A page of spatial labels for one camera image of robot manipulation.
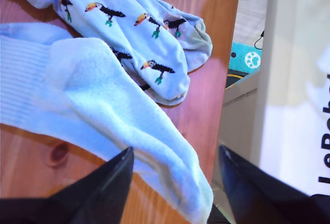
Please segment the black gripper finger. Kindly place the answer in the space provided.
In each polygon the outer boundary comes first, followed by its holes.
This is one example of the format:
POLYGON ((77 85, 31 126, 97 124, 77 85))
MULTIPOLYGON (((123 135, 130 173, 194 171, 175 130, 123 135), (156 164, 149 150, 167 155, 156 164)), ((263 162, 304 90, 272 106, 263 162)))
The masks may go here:
POLYGON ((308 223, 307 196, 268 175, 224 145, 219 147, 224 189, 236 223, 308 223))
POLYGON ((133 175, 128 147, 86 177, 52 196, 50 223, 120 223, 133 175))

